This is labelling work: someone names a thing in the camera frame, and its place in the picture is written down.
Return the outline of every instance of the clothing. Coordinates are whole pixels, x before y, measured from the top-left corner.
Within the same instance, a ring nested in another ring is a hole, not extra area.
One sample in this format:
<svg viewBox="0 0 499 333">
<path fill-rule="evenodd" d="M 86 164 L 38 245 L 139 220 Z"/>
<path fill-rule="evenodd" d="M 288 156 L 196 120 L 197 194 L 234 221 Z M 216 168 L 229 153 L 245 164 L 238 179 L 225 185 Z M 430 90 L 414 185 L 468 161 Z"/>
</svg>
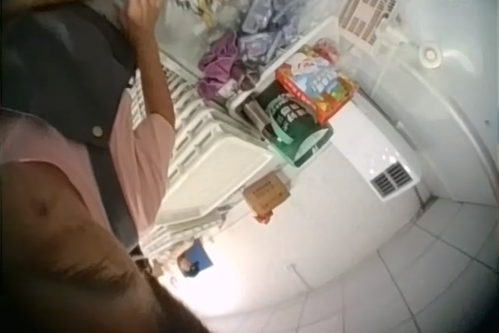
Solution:
<svg viewBox="0 0 499 333">
<path fill-rule="evenodd" d="M 60 168 L 80 193 L 92 218 L 110 229 L 84 145 L 67 140 L 46 122 L 30 116 L 10 119 L 2 123 L 0 129 L 2 164 L 44 161 Z M 133 130 L 131 99 L 123 93 L 111 132 L 110 148 L 139 234 L 153 225 L 161 205 L 174 142 L 174 129 L 160 115 L 149 115 Z"/>
</svg>

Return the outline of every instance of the small brown box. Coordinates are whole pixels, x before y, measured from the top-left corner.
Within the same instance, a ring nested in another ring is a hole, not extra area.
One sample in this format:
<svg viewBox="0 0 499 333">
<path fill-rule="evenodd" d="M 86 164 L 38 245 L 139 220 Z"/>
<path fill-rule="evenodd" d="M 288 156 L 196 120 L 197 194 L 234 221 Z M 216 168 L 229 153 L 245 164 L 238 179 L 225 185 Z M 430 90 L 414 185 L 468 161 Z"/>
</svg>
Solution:
<svg viewBox="0 0 499 333">
<path fill-rule="evenodd" d="M 249 185 L 242 194 L 249 207 L 261 217 L 270 214 L 289 197 L 288 188 L 278 178 L 276 172 L 271 172 Z"/>
</svg>

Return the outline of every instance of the pink cloth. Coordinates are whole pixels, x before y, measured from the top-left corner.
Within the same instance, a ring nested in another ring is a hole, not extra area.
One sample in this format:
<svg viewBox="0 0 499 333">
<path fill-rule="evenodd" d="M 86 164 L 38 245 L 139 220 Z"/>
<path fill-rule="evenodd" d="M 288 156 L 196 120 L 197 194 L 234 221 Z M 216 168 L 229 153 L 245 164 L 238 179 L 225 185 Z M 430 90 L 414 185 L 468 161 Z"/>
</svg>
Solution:
<svg viewBox="0 0 499 333">
<path fill-rule="evenodd" d="M 44 161 L 57 166 L 80 192 L 92 217 L 111 230 L 85 146 L 67 140 L 46 122 L 29 116 L 3 122 L 0 133 L 0 163 Z M 123 94 L 110 147 L 139 234 L 153 225 L 165 195 L 174 142 L 174 129 L 160 115 L 149 115 L 134 130 L 131 99 L 126 92 Z"/>
</svg>

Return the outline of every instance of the dark gray vest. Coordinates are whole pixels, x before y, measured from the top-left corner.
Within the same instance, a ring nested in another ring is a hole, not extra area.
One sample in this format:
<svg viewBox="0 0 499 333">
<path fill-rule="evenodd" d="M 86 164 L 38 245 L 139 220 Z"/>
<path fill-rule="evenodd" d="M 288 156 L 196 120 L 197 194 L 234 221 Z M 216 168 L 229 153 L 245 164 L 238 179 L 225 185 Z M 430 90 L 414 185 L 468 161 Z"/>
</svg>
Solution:
<svg viewBox="0 0 499 333">
<path fill-rule="evenodd" d="M 105 18 L 82 4 L 31 13 L 2 31 L 2 114 L 23 112 L 85 144 L 116 237 L 138 241 L 109 150 L 135 54 Z"/>
</svg>

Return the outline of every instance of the button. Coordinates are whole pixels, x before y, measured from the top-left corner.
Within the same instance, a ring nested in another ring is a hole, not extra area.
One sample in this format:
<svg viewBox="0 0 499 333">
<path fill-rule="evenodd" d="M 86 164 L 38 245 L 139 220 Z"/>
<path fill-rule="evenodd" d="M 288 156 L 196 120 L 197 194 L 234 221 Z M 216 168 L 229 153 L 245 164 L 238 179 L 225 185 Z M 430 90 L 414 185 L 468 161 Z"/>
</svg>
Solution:
<svg viewBox="0 0 499 333">
<path fill-rule="evenodd" d="M 92 134 L 96 136 L 97 138 L 102 137 L 102 128 L 100 126 L 94 126 L 92 128 Z"/>
</svg>

